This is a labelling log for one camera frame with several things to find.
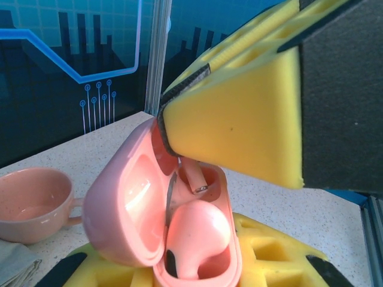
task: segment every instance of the pink cup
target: pink cup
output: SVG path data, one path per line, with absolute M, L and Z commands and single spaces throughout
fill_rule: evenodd
M 33 167 L 0 178 L 0 239 L 33 244 L 48 238 L 65 225 L 81 223 L 70 218 L 75 199 L 72 182 L 65 173 Z

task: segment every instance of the cup handle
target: cup handle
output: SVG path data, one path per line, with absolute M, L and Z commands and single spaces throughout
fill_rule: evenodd
M 70 205 L 70 211 L 73 210 L 75 207 L 82 207 L 83 206 L 84 199 L 73 199 Z M 69 217 L 68 221 L 66 222 L 66 226 L 72 226 L 76 224 L 81 223 L 81 216 L 75 216 L 75 217 Z

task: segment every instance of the open case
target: open case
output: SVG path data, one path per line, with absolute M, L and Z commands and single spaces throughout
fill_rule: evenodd
M 178 158 L 169 155 L 156 119 L 138 126 L 90 187 L 83 206 L 83 224 L 92 246 L 107 260 L 134 267 L 153 267 L 158 286 L 236 286 L 242 257 L 235 232 L 224 172 L 201 164 L 209 189 L 194 195 Z M 170 214 L 184 203 L 201 199 L 217 206 L 231 229 L 221 254 L 198 268 L 199 280 L 172 277 L 165 267 L 167 192 L 174 173 Z

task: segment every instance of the gray cloth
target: gray cloth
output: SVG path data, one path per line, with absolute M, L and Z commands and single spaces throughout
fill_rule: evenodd
M 26 246 L 0 240 L 0 287 L 27 286 L 40 262 Z

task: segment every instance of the case lid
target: case lid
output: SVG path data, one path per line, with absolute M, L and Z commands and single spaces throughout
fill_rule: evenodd
M 177 167 L 178 159 L 163 146 L 156 119 L 129 135 L 84 200 L 84 228 L 104 258 L 130 266 L 161 260 L 166 194 Z

